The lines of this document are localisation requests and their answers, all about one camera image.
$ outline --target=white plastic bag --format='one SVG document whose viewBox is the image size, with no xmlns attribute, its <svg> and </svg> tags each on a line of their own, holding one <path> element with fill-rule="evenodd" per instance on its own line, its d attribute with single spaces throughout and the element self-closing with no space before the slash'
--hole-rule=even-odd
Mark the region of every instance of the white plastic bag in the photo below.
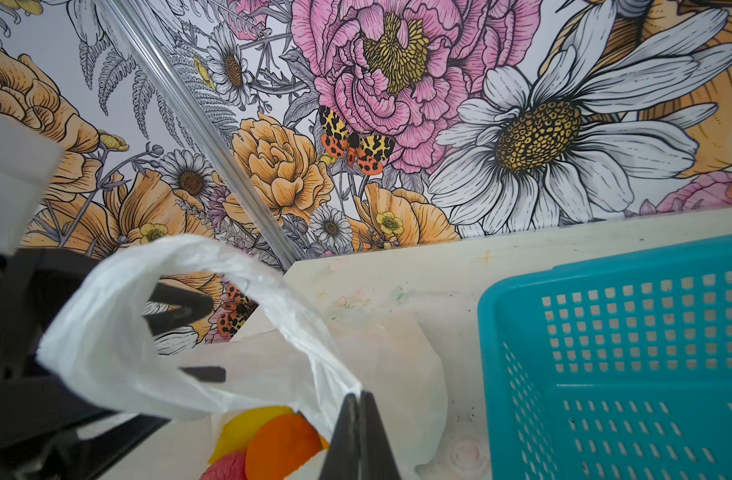
<svg viewBox="0 0 732 480">
<path fill-rule="evenodd" d="M 158 355 L 142 309 L 160 276 L 194 271 L 225 274 L 277 330 Z M 401 475 L 414 478 L 414 467 L 435 454 L 446 423 L 440 358 L 411 318 L 332 329 L 266 265 L 216 240 L 179 235 L 100 263 L 54 319 L 38 360 L 106 408 L 188 420 L 284 405 L 326 438 L 342 399 L 359 394 L 363 382 L 377 400 Z M 180 366 L 222 366 L 226 381 L 201 383 Z"/>
</svg>

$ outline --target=floral wallpaper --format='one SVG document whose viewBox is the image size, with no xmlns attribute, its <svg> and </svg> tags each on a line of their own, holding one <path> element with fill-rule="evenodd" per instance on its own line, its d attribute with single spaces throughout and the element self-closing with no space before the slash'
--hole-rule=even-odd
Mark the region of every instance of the floral wallpaper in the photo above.
<svg viewBox="0 0 732 480">
<path fill-rule="evenodd" d="M 732 2 L 138 3 L 307 257 L 732 205 Z M 23 245 L 187 232 L 278 267 L 95 0 L 0 0 L 0 113 L 66 149 Z M 255 306 L 166 281 L 215 310 L 162 352 Z"/>
</svg>

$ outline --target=moth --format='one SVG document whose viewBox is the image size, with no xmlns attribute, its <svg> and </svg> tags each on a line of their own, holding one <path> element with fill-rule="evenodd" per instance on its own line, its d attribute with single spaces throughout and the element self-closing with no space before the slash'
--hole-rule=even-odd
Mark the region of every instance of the moth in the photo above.
<svg viewBox="0 0 732 480">
<path fill-rule="evenodd" d="M 384 135 L 361 137 L 351 132 L 348 125 L 329 107 L 320 107 L 323 135 L 321 143 L 326 152 L 334 158 L 342 158 L 350 168 L 357 164 L 363 175 L 379 175 L 384 162 L 390 158 L 395 148 L 395 140 Z"/>
</svg>

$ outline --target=white table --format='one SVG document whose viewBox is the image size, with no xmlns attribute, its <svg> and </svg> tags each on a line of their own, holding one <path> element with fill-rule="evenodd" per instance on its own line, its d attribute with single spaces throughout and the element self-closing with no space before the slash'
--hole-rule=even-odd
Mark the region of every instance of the white table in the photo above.
<svg viewBox="0 0 732 480">
<path fill-rule="evenodd" d="M 443 361 L 449 393 L 444 438 L 424 477 L 484 480 L 491 478 L 491 466 L 476 315 L 481 294 L 507 277 L 559 264 L 728 234 L 732 208 L 304 260 L 285 279 L 324 317 L 345 307 L 368 310 L 387 302 L 416 312 Z M 260 308 L 237 336 L 273 328 Z M 181 425 L 162 428 L 104 479 L 197 478 L 173 466 L 161 469 L 159 463 L 155 473 L 147 466 L 150 456 L 165 450 L 161 446 L 174 448 L 181 434 Z M 192 437 L 182 442 L 192 443 Z"/>
</svg>

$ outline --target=turquoise basket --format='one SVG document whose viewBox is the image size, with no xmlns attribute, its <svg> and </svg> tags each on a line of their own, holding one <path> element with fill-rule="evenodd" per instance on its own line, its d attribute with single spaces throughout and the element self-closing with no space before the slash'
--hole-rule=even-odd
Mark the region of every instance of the turquoise basket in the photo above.
<svg viewBox="0 0 732 480">
<path fill-rule="evenodd" d="M 503 280 L 478 323 L 495 480 L 732 480 L 732 235 Z"/>
</svg>

